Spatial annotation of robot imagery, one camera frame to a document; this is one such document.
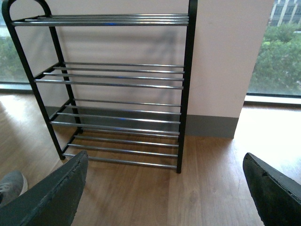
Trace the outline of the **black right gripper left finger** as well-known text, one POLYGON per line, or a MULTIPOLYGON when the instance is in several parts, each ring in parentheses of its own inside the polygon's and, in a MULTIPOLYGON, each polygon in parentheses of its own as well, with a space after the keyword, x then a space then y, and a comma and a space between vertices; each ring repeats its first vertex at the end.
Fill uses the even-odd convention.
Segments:
POLYGON ((23 195, 0 209, 2 226, 69 226, 87 177, 88 155, 81 151, 23 195))

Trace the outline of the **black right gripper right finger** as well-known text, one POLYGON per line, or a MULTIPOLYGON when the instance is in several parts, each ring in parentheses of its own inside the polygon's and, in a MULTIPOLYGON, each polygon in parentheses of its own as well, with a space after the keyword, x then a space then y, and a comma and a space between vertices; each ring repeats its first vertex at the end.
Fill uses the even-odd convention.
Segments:
POLYGON ((247 185, 265 226, 301 224, 301 185, 247 153, 243 159, 247 185))

